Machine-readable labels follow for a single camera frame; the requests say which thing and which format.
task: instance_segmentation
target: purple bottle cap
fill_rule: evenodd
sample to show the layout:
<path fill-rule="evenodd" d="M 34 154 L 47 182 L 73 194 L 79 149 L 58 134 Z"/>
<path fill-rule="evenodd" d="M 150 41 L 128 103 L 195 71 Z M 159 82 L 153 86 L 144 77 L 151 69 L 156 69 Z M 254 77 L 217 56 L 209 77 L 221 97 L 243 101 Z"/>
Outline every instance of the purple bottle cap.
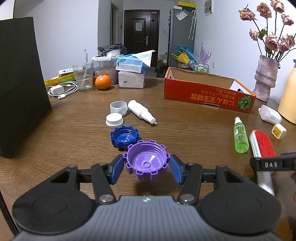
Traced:
<path fill-rule="evenodd" d="M 170 154 L 166 153 L 164 145 L 158 145 L 156 141 L 140 140 L 128 146 L 128 152 L 124 153 L 123 158 L 128 173 L 136 175 L 139 181 L 155 180 L 158 174 L 167 169 Z"/>

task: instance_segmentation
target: pink rose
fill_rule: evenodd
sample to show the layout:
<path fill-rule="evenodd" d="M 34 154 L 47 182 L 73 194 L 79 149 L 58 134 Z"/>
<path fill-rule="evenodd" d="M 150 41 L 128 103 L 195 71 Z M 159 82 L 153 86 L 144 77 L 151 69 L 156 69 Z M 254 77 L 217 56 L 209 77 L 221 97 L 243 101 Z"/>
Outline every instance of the pink rose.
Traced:
<path fill-rule="evenodd" d="M 253 39 L 254 41 L 258 41 L 258 36 L 259 36 L 259 32 L 255 31 L 254 29 L 250 29 L 250 37 L 251 39 Z"/>
<path fill-rule="evenodd" d="M 279 0 L 270 0 L 270 1 L 271 1 L 270 5 L 273 7 L 274 11 L 279 13 L 283 13 L 285 11 L 284 5 Z"/>
<path fill-rule="evenodd" d="M 260 16 L 262 17 L 265 17 L 265 18 L 272 17 L 270 8 L 264 2 L 260 3 L 260 5 L 257 6 L 257 11 L 260 13 Z"/>
<path fill-rule="evenodd" d="M 283 20 L 284 25 L 291 26 L 294 24 L 293 20 L 289 17 L 289 15 L 282 14 L 281 19 Z"/>
<path fill-rule="evenodd" d="M 243 9 L 243 10 L 239 10 L 239 13 L 240 13 L 241 20 L 244 20 L 244 21 L 245 20 L 249 20 L 249 21 L 256 20 L 255 14 L 251 10 Z"/>
<path fill-rule="evenodd" d="M 282 42 L 285 42 L 289 48 L 292 48 L 295 45 L 295 40 L 293 35 L 285 35 L 281 38 Z"/>
<path fill-rule="evenodd" d="M 285 42 L 279 44 L 279 51 L 282 53 L 289 50 L 289 46 Z"/>
<path fill-rule="evenodd" d="M 277 37 L 275 35 L 268 35 L 265 38 L 265 44 L 266 47 L 273 50 L 273 51 L 278 51 L 279 48 L 279 42 L 277 41 Z"/>

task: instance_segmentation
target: wooden door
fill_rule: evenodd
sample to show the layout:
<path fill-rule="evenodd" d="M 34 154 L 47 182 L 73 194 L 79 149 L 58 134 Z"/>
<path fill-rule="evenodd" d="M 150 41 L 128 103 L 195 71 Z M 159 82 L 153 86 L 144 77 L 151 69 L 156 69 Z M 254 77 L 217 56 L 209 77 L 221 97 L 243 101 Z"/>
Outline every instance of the wooden door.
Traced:
<path fill-rule="evenodd" d="M 159 14 L 159 10 L 125 10 L 124 14 L 124 46 L 127 52 L 155 50 L 151 67 L 157 67 Z"/>

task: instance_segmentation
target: wooden table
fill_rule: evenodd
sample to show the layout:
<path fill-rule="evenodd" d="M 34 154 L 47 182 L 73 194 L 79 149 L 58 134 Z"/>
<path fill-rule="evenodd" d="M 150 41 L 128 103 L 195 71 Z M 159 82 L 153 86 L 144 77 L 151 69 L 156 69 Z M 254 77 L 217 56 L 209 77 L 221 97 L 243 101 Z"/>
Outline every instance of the wooden table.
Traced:
<path fill-rule="evenodd" d="M 256 100 L 251 114 L 219 109 L 205 105 L 166 100 L 163 98 L 163 79 L 147 79 L 145 89 L 93 90 L 77 92 L 65 99 L 51 99 L 52 111 L 21 142 L 11 159 L 0 157 L 0 187 L 9 210 L 24 192 L 70 164 L 80 169 L 96 163 L 108 163 L 119 153 L 110 141 L 111 128 L 105 124 L 110 113 L 109 105 L 116 100 L 137 100 L 149 109 L 158 125 L 150 125 L 133 113 L 124 117 L 124 124 L 139 130 L 143 140 L 156 140 L 176 154 L 183 162 L 196 162 L 204 168 L 214 169 L 225 164 L 244 175 L 254 178 L 249 166 L 252 157 L 248 152 L 238 154 L 234 150 L 233 125 L 240 116 L 248 135 L 254 129 L 268 134 L 277 154 L 293 152 L 296 144 L 296 126 L 282 121 L 287 134 L 277 140 L 271 134 L 273 125 L 261 120 Z M 293 193 L 296 186 L 290 172 L 273 175 L 276 197 L 282 205 L 282 218 L 276 234 L 283 240 L 292 240 L 296 232 L 296 203 Z M 175 183 L 170 172 L 157 181 L 139 182 L 126 170 L 112 187 L 116 197 L 120 195 L 173 195 L 177 197 L 181 186 Z M 93 197 L 91 184 L 81 185 L 81 190 Z M 200 197 L 213 190 L 213 184 L 202 184 Z M 8 241 L 12 235 L 0 217 L 0 240 Z"/>

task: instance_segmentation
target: doorway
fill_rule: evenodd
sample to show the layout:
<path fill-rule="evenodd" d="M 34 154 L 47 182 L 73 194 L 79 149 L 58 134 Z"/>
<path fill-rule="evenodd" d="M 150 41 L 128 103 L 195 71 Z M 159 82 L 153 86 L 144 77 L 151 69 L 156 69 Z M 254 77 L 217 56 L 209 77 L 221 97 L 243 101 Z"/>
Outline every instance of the doorway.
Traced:
<path fill-rule="evenodd" d="M 124 11 L 124 46 L 128 53 L 152 53 L 151 67 L 157 67 L 160 10 Z"/>
<path fill-rule="evenodd" d="M 119 10 L 113 3 L 110 9 L 110 44 L 118 44 Z"/>

